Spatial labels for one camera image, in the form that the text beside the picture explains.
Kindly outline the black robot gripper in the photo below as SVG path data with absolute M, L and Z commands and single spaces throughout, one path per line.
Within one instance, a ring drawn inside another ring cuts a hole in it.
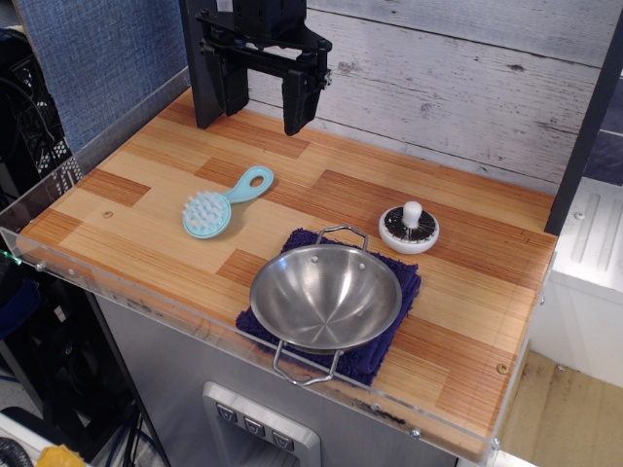
M 331 82 L 327 55 L 330 41 L 306 26 L 305 1 L 217 1 L 197 14 L 203 36 L 218 44 L 262 51 L 270 47 L 297 50 L 301 59 L 290 60 L 282 78 L 284 132 L 298 133 L 315 118 L 320 94 Z M 220 109 L 228 116 L 243 109 L 248 101 L 247 68 L 228 54 L 211 48 L 202 50 Z

